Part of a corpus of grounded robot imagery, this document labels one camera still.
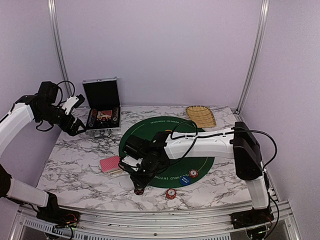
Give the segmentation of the red poker chip stack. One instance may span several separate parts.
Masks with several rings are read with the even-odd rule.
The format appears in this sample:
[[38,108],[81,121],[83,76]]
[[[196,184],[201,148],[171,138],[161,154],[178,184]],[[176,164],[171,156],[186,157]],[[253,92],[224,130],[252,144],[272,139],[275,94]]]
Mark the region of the red poker chip stack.
[[175,189],[169,188],[169,189],[166,191],[166,198],[167,198],[167,199],[173,200],[176,196],[177,196],[177,192],[176,192]]

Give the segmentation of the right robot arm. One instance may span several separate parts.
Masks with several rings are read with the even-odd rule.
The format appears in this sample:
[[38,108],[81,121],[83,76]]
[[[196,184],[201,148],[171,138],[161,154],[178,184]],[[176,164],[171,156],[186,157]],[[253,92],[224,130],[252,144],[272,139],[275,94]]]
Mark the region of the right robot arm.
[[258,224],[267,216],[271,200],[261,147],[254,134],[255,130],[238,121],[234,127],[218,131],[159,131],[151,140],[130,135],[118,165],[129,173],[135,193],[141,195],[156,173],[185,158],[233,159],[236,175],[245,181],[251,197],[247,219]]

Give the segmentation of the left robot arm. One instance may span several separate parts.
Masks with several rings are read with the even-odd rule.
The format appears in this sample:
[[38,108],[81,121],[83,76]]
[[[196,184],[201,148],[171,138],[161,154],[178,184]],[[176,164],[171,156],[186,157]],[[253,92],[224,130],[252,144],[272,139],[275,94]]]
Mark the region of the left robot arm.
[[32,127],[48,123],[70,136],[85,132],[82,121],[72,115],[85,98],[74,94],[56,102],[62,94],[59,84],[44,81],[37,93],[20,97],[0,120],[0,196],[38,207],[53,223],[64,216],[57,197],[35,187],[53,141],[48,136],[41,140]]

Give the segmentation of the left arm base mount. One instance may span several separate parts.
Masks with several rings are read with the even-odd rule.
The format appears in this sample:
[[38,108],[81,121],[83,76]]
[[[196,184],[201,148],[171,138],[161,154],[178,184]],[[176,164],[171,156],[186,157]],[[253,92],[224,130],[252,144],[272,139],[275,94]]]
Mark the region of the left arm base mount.
[[66,209],[58,212],[39,211],[36,217],[40,220],[55,224],[57,228],[76,227],[80,219],[80,213]]

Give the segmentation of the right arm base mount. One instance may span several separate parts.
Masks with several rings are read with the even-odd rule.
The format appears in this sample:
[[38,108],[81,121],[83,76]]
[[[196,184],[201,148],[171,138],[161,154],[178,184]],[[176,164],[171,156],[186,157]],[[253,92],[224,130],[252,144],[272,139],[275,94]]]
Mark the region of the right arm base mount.
[[274,215],[271,212],[255,209],[235,212],[232,213],[230,217],[234,229],[241,229],[259,224],[265,224],[275,219]]

